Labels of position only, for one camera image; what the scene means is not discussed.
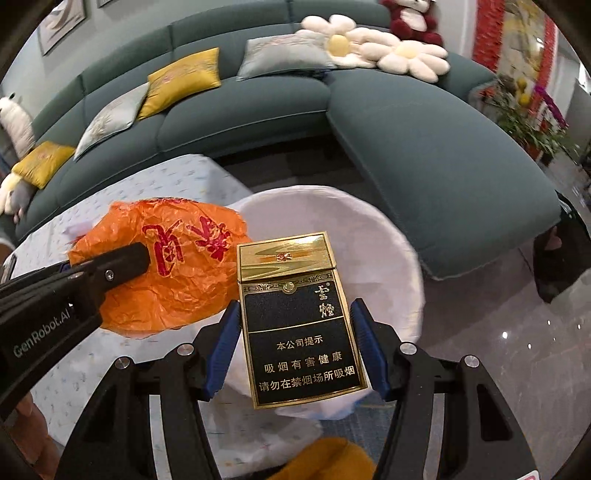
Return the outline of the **grey cushion left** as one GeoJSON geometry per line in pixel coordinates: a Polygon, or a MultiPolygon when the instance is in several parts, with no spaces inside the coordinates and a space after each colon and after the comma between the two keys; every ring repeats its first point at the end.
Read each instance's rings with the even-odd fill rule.
{"type": "Polygon", "coordinates": [[[88,150],[108,138],[129,129],[137,118],[149,90],[146,82],[112,100],[92,119],[73,156],[79,160],[88,150]]]}

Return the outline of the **yellow cushion centre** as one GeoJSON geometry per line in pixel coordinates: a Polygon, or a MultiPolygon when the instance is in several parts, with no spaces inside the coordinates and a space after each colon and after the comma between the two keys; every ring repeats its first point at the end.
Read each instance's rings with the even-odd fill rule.
{"type": "Polygon", "coordinates": [[[185,56],[151,73],[137,120],[161,113],[185,97],[221,87],[218,57],[219,48],[215,47],[185,56]]]}

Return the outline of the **red monkey plush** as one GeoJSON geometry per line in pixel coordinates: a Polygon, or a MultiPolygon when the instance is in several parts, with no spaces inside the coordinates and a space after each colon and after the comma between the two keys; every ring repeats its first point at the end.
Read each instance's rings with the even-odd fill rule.
{"type": "Polygon", "coordinates": [[[390,31],[400,40],[416,40],[443,47],[431,0],[381,0],[391,15],[390,31]]]}

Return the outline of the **white daisy pillow upper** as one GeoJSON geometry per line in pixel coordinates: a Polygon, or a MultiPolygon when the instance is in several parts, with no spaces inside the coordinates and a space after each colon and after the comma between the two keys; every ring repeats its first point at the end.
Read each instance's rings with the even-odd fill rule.
{"type": "Polygon", "coordinates": [[[332,14],[329,20],[304,17],[296,34],[320,41],[339,69],[374,69],[401,43],[394,34],[358,26],[352,18],[339,14],[332,14]]]}

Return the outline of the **white daisy pillow lower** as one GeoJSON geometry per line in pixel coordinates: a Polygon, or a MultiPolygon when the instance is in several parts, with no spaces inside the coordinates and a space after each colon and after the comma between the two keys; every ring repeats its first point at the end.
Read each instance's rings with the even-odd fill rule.
{"type": "Polygon", "coordinates": [[[366,42],[360,46],[360,54],[386,73],[409,75],[430,84],[451,70],[446,49],[418,41],[405,40],[396,46],[366,42]]]}

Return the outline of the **orange plastic bag red characters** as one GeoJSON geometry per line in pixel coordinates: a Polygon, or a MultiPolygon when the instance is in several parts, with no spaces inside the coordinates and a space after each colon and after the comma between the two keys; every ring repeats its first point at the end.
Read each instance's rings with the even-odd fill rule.
{"type": "Polygon", "coordinates": [[[221,312],[238,299],[238,245],[246,222],[229,208],[180,198],[115,202],[68,253],[72,264],[133,243],[149,251],[145,274],[110,290],[104,329],[145,338],[221,312]]]}

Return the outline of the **framed wall picture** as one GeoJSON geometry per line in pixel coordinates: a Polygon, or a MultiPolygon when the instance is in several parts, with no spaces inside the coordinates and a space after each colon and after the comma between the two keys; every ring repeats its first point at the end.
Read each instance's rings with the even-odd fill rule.
{"type": "Polygon", "coordinates": [[[46,56],[86,19],[83,0],[63,0],[37,27],[41,54],[46,56]]]}

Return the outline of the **floral light blue tablecloth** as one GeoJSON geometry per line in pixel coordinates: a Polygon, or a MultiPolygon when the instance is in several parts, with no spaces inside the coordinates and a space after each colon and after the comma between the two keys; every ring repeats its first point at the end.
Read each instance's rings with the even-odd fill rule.
{"type": "MultiPolygon", "coordinates": [[[[15,275],[65,261],[78,235],[87,233],[114,202],[181,198],[230,206],[248,197],[249,189],[205,156],[182,155],[135,173],[80,201],[29,235],[12,257],[15,275]]],[[[91,396],[109,371],[121,372],[159,360],[190,343],[198,331],[221,320],[204,321],[143,338],[126,338],[99,328],[76,345],[32,388],[50,436],[61,446],[70,440],[91,396]]],[[[256,410],[243,393],[249,385],[245,346],[238,343],[225,384],[214,399],[199,403],[204,430],[216,466],[224,478],[249,477],[280,467],[322,436],[315,420],[288,418],[256,410]]]]}

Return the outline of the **yellow cushion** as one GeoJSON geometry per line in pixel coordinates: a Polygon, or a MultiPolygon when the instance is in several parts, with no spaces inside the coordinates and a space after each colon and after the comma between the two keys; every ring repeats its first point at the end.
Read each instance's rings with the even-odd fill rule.
{"type": "Polygon", "coordinates": [[[74,147],[45,141],[16,163],[12,172],[38,189],[44,189],[74,153],[74,147]]]}
{"type": "Polygon", "coordinates": [[[215,47],[185,56],[151,73],[137,120],[161,113],[185,97],[221,87],[218,57],[219,48],[215,47]]]}

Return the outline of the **yellow cushion left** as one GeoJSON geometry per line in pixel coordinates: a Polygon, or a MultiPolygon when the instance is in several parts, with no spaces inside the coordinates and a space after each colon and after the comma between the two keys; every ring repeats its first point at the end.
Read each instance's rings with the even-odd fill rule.
{"type": "Polygon", "coordinates": [[[38,189],[44,189],[74,153],[74,147],[45,141],[16,163],[12,172],[38,189]]]}

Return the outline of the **black gold cigarette box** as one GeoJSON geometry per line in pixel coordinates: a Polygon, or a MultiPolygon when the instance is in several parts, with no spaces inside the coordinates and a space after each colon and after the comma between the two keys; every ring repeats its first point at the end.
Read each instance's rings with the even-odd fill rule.
{"type": "Polygon", "coordinates": [[[246,243],[236,257],[254,408],[364,390],[368,383],[328,234],[246,243]]]}

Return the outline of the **white sheep plush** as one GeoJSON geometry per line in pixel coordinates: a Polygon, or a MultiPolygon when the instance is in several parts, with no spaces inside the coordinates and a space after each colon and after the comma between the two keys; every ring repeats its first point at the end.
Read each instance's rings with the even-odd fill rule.
{"type": "Polygon", "coordinates": [[[17,157],[22,160],[35,146],[32,118],[27,111],[9,97],[0,99],[1,125],[10,137],[17,157]]]}

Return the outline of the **grey cushion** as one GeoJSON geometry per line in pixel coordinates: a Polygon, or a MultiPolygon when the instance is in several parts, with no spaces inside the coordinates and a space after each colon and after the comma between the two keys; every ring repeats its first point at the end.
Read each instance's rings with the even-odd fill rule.
{"type": "Polygon", "coordinates": [[[287,72],[327,71],[335,62],[325,48],[325,36],[308,30],[249,39],[236,74],[243,81],[287,72]]]}
{"type": "Polygon", "coordinates": [[[112,100],[92,119],[73,156],[79,160],[88,150],[108,138],[129,129],[137,118],[149,90],[146,82],[112,100]]]}

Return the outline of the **white daisy pillow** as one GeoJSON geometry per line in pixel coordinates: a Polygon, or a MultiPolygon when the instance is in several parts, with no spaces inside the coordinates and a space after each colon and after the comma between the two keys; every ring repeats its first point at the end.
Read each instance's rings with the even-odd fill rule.
{"type": "Polygon", "coordinates": [[[360,46],[360,54],[386,73],[409,75],[430,84],[451,70],[446,49],[418,41],[405,40],[396,46],[366,42],[360,46]]]}
{"type": "Polygon", "coordinates": [[[296,34],[320,41],[339,69],[374,69],[401,43],[394,34],[358,26],[352,18],[339,14],[332,14],[329,20],[304,17],[296,34]]]}

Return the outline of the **potted flower plant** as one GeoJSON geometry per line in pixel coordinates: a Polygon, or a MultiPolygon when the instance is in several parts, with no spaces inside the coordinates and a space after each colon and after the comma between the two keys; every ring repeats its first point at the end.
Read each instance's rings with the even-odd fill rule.
{"type": "Polygon", "coordinates": [[[479,94],[480,109],[533,160],[568,153],[573,146],[568,123],[554,99],[539,84],[501,75],[479,94]]]}

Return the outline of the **dark green curved sofa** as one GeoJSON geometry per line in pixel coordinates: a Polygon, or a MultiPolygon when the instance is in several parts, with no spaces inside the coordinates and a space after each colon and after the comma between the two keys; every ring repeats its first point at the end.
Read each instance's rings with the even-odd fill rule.
{"type": "Polygon", "coordinates": [[[361,1],[254,1],[185,17],[110,54],[86,49],[90,65],[34,119],[38,140],[77,144],[110,101],[202,50],[218,50],[221,86],[67,161],[23,222],[2,219],[2,239],[17,245],[79,201],[173,157],[219,158],[296,141],[345,152],[439,279],[484,266],[559,222],[551,181],[475,108],[496,76],[466,57],[450,54],[451,69],[435,84],[363,68],[238,79],[247,41],[294,32],[305,16],[332,12],[366,26],[389,18],[384,6],[361,1]]]}

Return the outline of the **grey mouse plush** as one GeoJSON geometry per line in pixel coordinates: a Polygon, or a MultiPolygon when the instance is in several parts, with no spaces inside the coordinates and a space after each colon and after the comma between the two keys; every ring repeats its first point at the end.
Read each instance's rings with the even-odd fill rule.
{"type": "Polygon", "coordinates": [[[25,217],[31,200],[37,191],[38,188],[26,180],[20,180],[16,184],[10,195],[10,208],[15,224],[18,224],[25,217]]]}

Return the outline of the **white lined trash bin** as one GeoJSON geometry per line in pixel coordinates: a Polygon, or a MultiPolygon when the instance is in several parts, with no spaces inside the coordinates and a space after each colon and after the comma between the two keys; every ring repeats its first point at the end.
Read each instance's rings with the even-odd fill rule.
{"type": "MultiPolygon", "coordinates": [[[[401,339],[419,339],[425,302],[419,260],[405,235],[377,208],[332,187],[297,186],[254,194],[233,209],[245,219],[252,242],[327,233],[348,305],[362,299],[374,318],[401,339]]],[[[271,409],[305,419],[348,416],[370,394],[360,355],[368,383],[364,390],[271,409]]]]}

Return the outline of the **grey cushion right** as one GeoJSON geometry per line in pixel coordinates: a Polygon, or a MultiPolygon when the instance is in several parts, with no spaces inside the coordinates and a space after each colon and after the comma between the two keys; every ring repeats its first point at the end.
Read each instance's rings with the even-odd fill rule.
{"type": "Polygon", "coordinates": [[[327,71],[335,62],[325,48],[325,36],[308,30],[249,39],[236,74],[243,81],[287,72],[327,71]]]}

